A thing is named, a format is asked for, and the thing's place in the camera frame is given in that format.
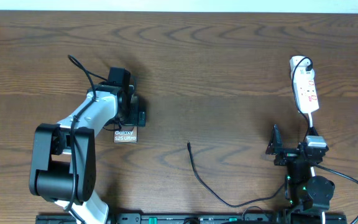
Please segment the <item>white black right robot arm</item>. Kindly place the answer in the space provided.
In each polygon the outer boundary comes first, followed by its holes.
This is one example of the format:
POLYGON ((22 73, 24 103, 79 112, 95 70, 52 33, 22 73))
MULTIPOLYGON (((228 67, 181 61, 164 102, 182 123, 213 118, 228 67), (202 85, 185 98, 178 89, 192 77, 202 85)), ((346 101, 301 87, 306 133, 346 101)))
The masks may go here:
POLYGON ((316 175, 314 167, 323 161, 329 150, 324 138, 312 128, 296 148, 283 145, 278 126, 272 128, 266 154, 274 155, 276 166, 285 166, 285 198, 290 207, 278 214, 282 223, 326 223, 326 212, 334 194, 335 184, 316 175))

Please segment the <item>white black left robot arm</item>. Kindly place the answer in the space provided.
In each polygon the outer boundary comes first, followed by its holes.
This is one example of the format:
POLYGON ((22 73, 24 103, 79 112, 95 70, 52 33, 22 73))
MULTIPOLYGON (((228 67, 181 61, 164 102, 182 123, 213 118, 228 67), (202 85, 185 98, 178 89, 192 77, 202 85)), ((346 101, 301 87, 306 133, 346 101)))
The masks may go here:
POLYGON ((55 124, 40 124, 34 134, 29 190, 64 209, 64 215, 38 215, 36 223, 115 223, 111 207, 95 191, 95 139, 107 125, 115 133, 145 125, 134 85, 101 83, 82 104, 55 124))

